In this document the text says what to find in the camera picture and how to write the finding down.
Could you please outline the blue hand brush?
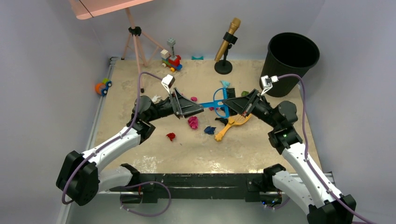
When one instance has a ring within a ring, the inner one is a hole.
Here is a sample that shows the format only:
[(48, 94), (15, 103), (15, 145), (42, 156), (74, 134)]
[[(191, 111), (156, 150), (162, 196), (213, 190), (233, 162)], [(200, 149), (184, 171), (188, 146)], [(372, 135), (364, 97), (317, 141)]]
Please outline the blue hand brush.
[[(221, 99), (215, 99), (217, 92), (222, 91), (222, 98)], [(213, 111), (217, 114), (218, 117), (220, 118), (229, 118), (232, 116), (236, 116), (237, 112), (232, 110), (230, 107), (227, 105), (223, 104), (223, 100), (229, 99), (229, 98), (234, 98), (236, 97), (235, 95), (235, 89), (234, 88), (219, 88), (217, 89), (214, 94), (213, 94), (213, 100), (211, 102), (206, 102), (206, 103), (200, 103), (204, 108), (212, 108)], [(218, 113), (217, 109), (223, 109), (225, 115), (221, 115)]]

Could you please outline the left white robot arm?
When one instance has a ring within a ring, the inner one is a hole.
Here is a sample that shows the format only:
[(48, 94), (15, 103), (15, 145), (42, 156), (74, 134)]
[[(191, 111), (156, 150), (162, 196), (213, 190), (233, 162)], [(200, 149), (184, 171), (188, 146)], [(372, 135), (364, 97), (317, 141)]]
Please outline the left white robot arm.
[(62, 190), (62, 203), (83, 206), (90, 202), (99, 191), (100, 172), (127, 150), (145, 142), (155, 130), (152, 121), (170, 115), (188, 118), (203, 111), (201, 104), (183, 96), (177, 88), (158, 103), (138, 95), (130, 121), (118, 133), (92, 149), (66, 155), (56, 181)]

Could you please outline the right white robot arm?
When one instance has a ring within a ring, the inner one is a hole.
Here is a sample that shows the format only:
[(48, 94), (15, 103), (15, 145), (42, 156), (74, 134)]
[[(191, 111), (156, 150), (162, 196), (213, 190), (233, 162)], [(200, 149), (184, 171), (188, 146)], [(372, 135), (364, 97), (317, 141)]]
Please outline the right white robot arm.
[(320, 170), (307, 151), (294, 128), (298, 120), (297, 107), (290, 101), (282, 101), (271, 107), (258, 90), (244, 97), (224, 99), (231, 111), (246, 117), (256, 116), (273, 127), (268, 133), (271, 146), (294, 168), (300, 181), (296, 181), (285, 168), (276, 164), (264, 169), (264, 190), (278, 189), (284, 192), (306, 214), (310, 224), (350, 224), (356, 201), (344, 195)]

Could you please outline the yellow slotted plastic scoop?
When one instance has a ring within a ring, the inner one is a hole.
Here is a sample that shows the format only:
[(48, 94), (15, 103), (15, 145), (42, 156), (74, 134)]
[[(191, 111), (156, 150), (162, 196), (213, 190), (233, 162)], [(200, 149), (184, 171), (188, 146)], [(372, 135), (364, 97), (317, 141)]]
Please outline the yellow slotted plastic scoop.
[(222, 141), (223, 137), (225, 136), (226, 132), (233, 126), (240, 126), (245, 124), (251, 117), (251, 114), (248, 116), (242, 116), (242, 115), (235, 115), (232, 117), (229, 117), (228, 123), (225, 125), (225, 127), (219, 131), (215, 136), (214, 139), (217, 142)]

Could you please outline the large magenta paper scrap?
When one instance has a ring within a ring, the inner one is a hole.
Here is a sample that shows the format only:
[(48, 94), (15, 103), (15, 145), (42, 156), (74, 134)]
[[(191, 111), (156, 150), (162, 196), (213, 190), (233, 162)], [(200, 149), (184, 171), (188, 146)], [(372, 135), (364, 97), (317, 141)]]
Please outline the large magenta paper scrap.
[(198, 128), (198, 118), (196, 116), (189, 117), (188, 124), (191, 129), (196, 130)]

